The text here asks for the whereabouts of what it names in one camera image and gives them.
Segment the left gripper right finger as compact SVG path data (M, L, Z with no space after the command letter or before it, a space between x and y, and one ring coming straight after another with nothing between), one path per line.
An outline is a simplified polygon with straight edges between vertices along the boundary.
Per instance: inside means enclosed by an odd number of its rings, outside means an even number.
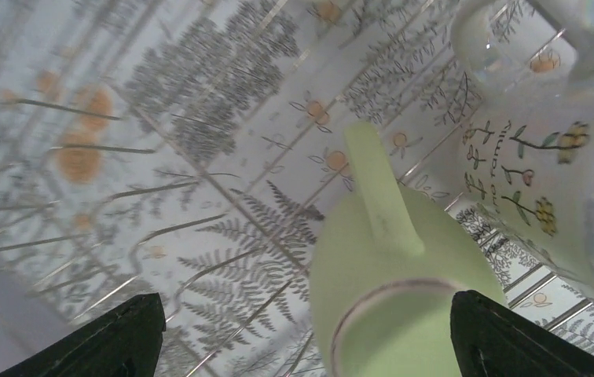
M458 291L450 338L463 377L594 376L594 356L477 291Z

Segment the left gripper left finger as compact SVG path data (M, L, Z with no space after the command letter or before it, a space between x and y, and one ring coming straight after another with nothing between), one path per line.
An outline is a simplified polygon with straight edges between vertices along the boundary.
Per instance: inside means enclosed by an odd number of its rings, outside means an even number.
M165 331L160 295L135 295L0 377L153 376Z

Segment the light green cup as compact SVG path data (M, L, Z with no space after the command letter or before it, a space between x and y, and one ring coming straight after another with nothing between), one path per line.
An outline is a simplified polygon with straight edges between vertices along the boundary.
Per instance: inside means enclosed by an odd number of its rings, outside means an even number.
M477 243L441 207L400 185L371 123L344 131L354 190L326 215L310 266L313 333L330 376L458 376L458 291L499 303Z

